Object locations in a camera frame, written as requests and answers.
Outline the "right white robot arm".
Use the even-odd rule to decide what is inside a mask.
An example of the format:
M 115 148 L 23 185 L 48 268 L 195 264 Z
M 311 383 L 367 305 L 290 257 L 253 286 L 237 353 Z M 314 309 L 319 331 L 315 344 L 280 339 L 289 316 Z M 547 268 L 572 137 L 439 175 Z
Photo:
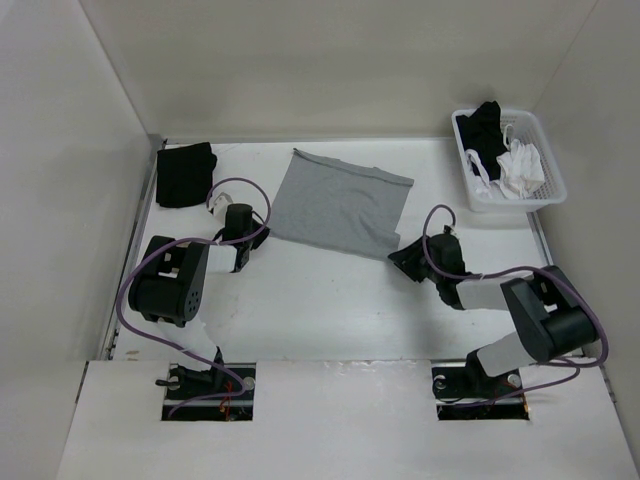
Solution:
M 419 239 L 388 259 L 409 279 L 432 282 L 440 300 L 455 310 L 509 314 L 514 331 L 466 357 L 463 380 L 475 395 L 489 394 L 503 374 L 548 364 L 602 338 L 593 315 L 555 266 L 474 274 L 466 269 L 460 242 L 450 231 Z

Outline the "grey tank top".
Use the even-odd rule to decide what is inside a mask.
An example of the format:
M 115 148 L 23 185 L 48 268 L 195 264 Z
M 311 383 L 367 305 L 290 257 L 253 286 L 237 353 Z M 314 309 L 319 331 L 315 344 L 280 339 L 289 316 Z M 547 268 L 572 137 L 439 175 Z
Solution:
M 281 240 L 383 260 L 414 180 L 377 167 L 294 149 L 272 203 L 271 234 Z

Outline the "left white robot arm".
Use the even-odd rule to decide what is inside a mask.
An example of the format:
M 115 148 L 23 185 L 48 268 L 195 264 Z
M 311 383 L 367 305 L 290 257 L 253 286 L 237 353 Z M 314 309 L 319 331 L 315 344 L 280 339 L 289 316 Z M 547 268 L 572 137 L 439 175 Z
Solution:
M 224 373 L 211 364 L 219 352 L 199 318 L 205 279 L 209 274 L 235 274 L 248 263 L 270 234 L 266 220 L 244 203 L 232 203 L 225 211 L 224 226 L 212 239 L 151 238 L 143 261 L 132 273 L 121 301 L 157 327 L 146 332 L 118 313 L 121 325 L 131 333 L 178 351 L 205 364 L 190 375 L 190 386 L 206 399 L 224 387 Z

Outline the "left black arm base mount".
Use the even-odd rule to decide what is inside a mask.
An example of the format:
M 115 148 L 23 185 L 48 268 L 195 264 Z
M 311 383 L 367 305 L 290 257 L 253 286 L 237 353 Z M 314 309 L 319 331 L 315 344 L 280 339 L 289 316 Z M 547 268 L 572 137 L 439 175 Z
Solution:
M 245 422 L 253 420 L 257 380 L 255 363 L 226 364 L 220 350 L 214 358 L 217 365 L 239 377 L 241 383 L 214 367 L 194 370 L 171 364 L 164 378 L 155 384 L 164 389 L 161 420 L 173 422 Z

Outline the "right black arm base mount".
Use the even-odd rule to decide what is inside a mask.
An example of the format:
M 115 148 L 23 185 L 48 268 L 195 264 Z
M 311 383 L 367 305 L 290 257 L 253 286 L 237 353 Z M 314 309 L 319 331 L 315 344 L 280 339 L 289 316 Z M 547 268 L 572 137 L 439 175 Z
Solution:
M 464 361 L 437 361 L 431 365 L 431 373 L 436 414 L 441 421 L 529 419 L 522 393 L 506 398 L 522 387 L 518 369 L 490 377 L 469 354 Z

